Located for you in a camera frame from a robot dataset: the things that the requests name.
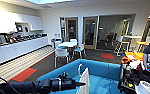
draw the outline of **stool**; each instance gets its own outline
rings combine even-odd
[[[137,44],[140,44],[139,48],[138,48],[138,52],[140,52],[142,50],[142,48],[144,48],[145,46],[148,45],[148,43],[146,42],[140,42],[140,41],[137,41]]]
[[[118,44],[116,45],[116,48],[114,50],[114,53],[117,54],[117,56],[120,56],[119,53],[122,53],[120,52],[120,50],[123,50],[124,48],[122,47],[123,44],[127,44],[127,48],[126,48],[126,51],[129,51],[129,44],[130,42],[127,42],[127,41],[122,41],[123,40],[123,36],[119,36],[118,38]]]

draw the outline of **white table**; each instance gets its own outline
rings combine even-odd
[[[64,46],[64,47],[74,47],[77,45],[77,42],[63,42],[59,44],[58,46]]]
[[[134,50],[135,50],[135,48],[138,48],[138,47],[136,47],[137,46],[137,43],[136,43],[136,41],[138,40],[138,41],[140,41],[140,39],[142,38],[142,36],[123,36],[123,37],[125,37],[125,38],[129,38],[130,39],[130,45],[129,45],[129,48],[130,47],[134,47]]]
[[[131,39],[139,39],[139,38],[142,38],[142,36],[123,36],[125,38],[131,38]]]

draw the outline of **sofa armrest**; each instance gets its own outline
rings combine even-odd
[[[112,64],[86,59],[80,59],[80,63],[83,64],[81,72],[83,72],[84,69],[88,67],[90,75],[105,77],[113,80],[119,80],[120,78],[119,64]]]

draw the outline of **door frame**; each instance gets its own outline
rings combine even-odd
[[[68,21],[69,20],[76,20],[76,39],[78,40],[78,17],[71,17],[71,18],[65,18],[66,19],[66,41],[70,41],[69,38],[69,28],[68,28]]]
[[[97,28],[98,28],[98,16],[92,16],[92,17],[83,17],[83,43],[85,43],[85,21],[94,19],[95,20],[95,29],[94,29],[94,36],[93,36],[93,45],[86,45],[86,49],[95,49],[96,48],[96,41],[97,41]]]

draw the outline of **ceiling light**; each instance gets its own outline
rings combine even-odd
[[[47,4],[47,3],[58,3],[58,2],[66,2],[66,1],[74,1],[74,0],[27,0],[33,2],[35,4]]]

